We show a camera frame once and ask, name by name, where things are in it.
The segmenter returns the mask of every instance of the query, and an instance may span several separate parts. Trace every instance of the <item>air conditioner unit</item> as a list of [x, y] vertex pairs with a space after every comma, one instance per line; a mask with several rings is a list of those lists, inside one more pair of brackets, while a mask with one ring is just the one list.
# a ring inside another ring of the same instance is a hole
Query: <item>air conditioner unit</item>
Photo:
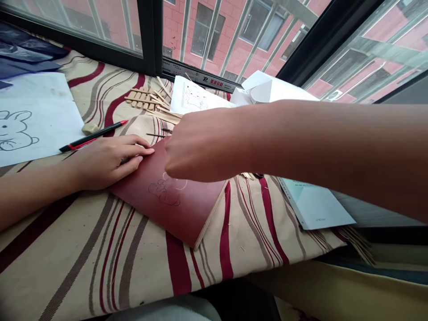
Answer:
[[341, 91], [334, 91], [330, 94], [330, 96], [328, 96], [325, 100], [326, 101], [334, 101], [339, 99], [342, 96], [342, 92]]

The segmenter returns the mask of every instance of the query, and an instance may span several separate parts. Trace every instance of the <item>cartoon rabbit sketch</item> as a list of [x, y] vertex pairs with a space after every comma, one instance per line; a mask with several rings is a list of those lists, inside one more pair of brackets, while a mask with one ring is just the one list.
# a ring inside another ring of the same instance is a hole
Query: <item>cartoon rabbit sketch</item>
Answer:
[[24, 120], [31, 115], [30, 111], [17, 111], [11, 115], [8, 111], [0, 111], [0, 151], [27, 147], [39, 141], [37, 137], [24, 133], [27, 129]]

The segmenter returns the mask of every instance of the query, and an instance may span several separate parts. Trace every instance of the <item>paper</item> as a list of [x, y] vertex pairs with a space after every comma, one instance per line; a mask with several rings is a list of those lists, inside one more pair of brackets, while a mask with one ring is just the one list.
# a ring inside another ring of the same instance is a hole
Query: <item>paper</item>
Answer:
[[26, 74], [0, 91], [0, 167], [60, 154], [85, 135], [64, 74]]
[[235, 104], [207, 92], [194, 82], [175, 76], [173, 97], [171, 100], [171, 112], [176, 114], [187, 114], [193, 111], [203, 111], [220, 107], [236, 107]]

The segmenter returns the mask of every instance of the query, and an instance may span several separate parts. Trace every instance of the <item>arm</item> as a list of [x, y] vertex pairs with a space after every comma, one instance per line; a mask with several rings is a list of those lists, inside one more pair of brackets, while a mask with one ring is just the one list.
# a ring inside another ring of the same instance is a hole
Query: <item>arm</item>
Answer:
[[291, 100], [191, 113], [174, 128], [166, 170], [201, 181], [273, 174], [428, 222], [427, 124], [420, 105]]
[[0, 178], [0, 231], [62, 197], [112, 185], [138, 168], [141, 155], [154, 152], [149, 147], [137, 135], [99, 138], [58, 164]]

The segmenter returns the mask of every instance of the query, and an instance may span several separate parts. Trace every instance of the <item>desk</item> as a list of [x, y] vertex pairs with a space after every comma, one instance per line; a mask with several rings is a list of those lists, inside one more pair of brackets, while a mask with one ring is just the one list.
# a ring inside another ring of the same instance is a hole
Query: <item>desk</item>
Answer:
[[[160, 138], [147, 132], [173, 128], [124, 101], [133, 87], [165, 94], [156, 79], [75, 51], [58, 63], [85, 123], [104, 127], [129, 119], [114, 135], [138, 134], [152, 144]], [[0, 175], [68, 156], [0, 168]], [[300, 231], [278, 181], [267, 175], [229, 180], [198, 251], [107, 191], [82, 191], [0, 234], [0, 318], [82, 320], [312, 259], [344, 244], [331, 230]]]

